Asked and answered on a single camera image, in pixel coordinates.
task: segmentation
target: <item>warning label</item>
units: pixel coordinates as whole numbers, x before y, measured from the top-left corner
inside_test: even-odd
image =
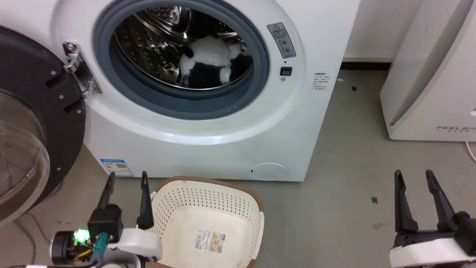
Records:
[[[283,59],[296,57],[296,51],[294,50],[291,38],[288,35],[288,31],[284,28],[282,22],[270,24],[267,26],[269,32],[273,35],[276,44]]]
[[[314,81],[312,82],[311,89],[313,90],[326,90],[329,84],[330,76],[325,72],[317,72],[314,74]]]
[[[199,229],[194,249],[221,253],[227,236],[222,233]]]

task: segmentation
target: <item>green led light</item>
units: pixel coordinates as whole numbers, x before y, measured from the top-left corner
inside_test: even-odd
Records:
[[[89,240],[89,231],[84,229],[78,229],[74,232],[74,240],[79,243],[85,243]]]

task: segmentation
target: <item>laundry basket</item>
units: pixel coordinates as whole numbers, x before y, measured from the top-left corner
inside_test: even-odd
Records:
[[[264,228],[252,191],[197,177],[165,180],[152,193],[154,227],[162,240],[158,268],[250,268]]]

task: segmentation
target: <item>brown basket rim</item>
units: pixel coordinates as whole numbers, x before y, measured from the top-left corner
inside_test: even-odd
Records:
[[[259,199],[258,195],[255,194],[255,192],[251,191],[250,189],[248,189],[246,187],[234,185],[234,184],[229,183],[229,182],[224,182],[224,181],[215,180],[215,179],[201,178],[201,177],[191,177],[191,176],[176,176],[176,177],[172,177],[172,178],[168,178],[168,179],[164,180],[159,186],[157,186],[157,188],[154,191],[156,193],[158,193],[159,190],[162,189],[162,187],[164,187],[166,184],[174,182],[174,181],[194,181],[194,182],[211,183],[211,184],[217,184],[217,185],[220,185],[220,186],[225,186],[225,187],[233,188],[233,189],[236,189],[236,190],[239,190],[239,191],[243,191],[243,192],[249,194],[250,196],[252,196],[255,199],[256,203],[258,204],[259,211],[264,212],[263,211],[263,203],[261,203],[261,200]]]
[[[172,178],[168,178],[168,179],[164,180],[159,186],[157,186],[157,188],[154,191],[156,193],[158,193],[159,190],[162,189],[166,184],[174,182],[174,181],[194,181],[194,182],[211,183],[211,184],[217,184],[217,185],[220,185],[220,186],[225,186],[225,187],[233,188],[233,189],[236,189],[236,190],[239,190],[239,191],[243,191],[243,192],[249,194],[250,196],[252,196],[255,199],[256,203],[258,204],[259,211],[264,212],[263,211],[263,203],[261,203],[261,200],[255,194],[255,192],[251,191],[250,189],[248,189],[246,187],[234,185],[232,183],[228,183],[228,182],[224,182],[224,181],[220,181],[220,180],[215,180],[215,179],[201,178],[201,177],[191,177],[191,176],[176,176],[176,177],[172,177]],[[255,264],[255,261],[256,260],[252,258],[249,261],[246,268],[252,268]],[[149,264],[156,267],[156,268],[173,268],[171,266],[160,264],[160,263],[155,262],[155,261],[150,261]]]

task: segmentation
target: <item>white wall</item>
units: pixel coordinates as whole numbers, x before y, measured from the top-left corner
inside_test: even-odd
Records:
[[[361,0],[345,62],[391,62],[422,0]]]

